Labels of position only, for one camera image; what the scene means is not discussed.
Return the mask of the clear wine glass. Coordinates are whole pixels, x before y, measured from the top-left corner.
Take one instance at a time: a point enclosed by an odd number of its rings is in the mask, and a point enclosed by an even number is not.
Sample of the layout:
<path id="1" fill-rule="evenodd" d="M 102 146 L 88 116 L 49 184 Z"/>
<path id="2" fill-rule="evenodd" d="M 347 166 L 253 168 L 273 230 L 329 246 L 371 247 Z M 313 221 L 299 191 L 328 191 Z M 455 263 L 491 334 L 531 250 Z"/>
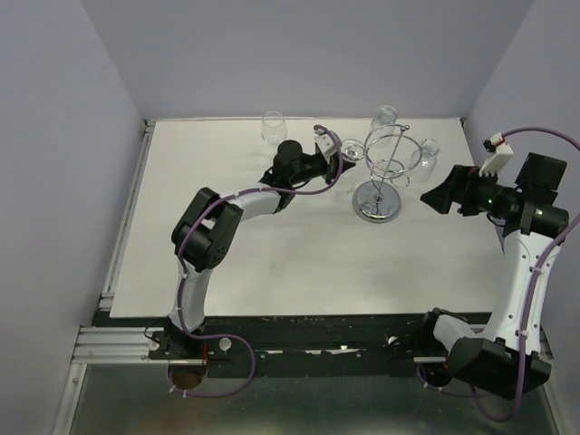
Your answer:
<path id="1" fill-rule="evenodd" d="M 262 117 L 261 137 L 265 143 L 265 156 L 271 158 L 276 154 L 278 145 L 286 139 L 287 127 L 285 117 L 279 111 L 269 111 Z"/>

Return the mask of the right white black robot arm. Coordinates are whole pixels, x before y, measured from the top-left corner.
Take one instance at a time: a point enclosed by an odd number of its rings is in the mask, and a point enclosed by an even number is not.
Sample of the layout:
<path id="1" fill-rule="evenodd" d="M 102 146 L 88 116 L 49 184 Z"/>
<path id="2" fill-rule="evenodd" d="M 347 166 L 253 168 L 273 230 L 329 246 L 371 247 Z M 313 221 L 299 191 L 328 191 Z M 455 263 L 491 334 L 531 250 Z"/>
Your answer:
<path id="1" fill-rule="evenodd" d="M 445 373 L 513 400 L 544 384 L 551 367 L 539 358 L 540 318 L 547 280 L 569 224 L 554 202 L 566 162 L 530 153 L 513 188 L 498 184 L 475 166 L 456 165 L 420 199 L 440 214 L 459 204 L 464 217 L 484 213 L 503 223 L 504 258 L 498 301 L 484 329 L 435 308 L 423 318 L 417 344 L 426 354 L 447 351 Z"/>

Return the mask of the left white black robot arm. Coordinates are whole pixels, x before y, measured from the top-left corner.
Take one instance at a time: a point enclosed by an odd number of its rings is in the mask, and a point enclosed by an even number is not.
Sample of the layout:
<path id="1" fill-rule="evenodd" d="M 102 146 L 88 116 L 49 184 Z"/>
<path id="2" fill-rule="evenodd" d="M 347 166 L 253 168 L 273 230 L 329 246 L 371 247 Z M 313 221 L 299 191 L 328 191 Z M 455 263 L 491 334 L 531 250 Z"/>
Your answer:
<path id="1" fill-rule="evenodd" d="M 314 153 L 307 154 L 296 140 L 284 140 L 273 162 L 257 184 L 229 195 L 201 189 L 192 199 L 171 234 L 179 278 L 174 305 L 164 330 L 171 334 L 170 348 L 182 358 L 194 356 L 205 340 L 235 340 L 250 356 L 248 341 L 232 333 L 199 335 L 205 319 L 205 299 L 213 270 L 225 259 L 241 223 L 277 214 L 297 196 L 315 196 L 331 189 L 344 171 L 353 167 L 342 153 L 335 132 L 314 127 Z"/>

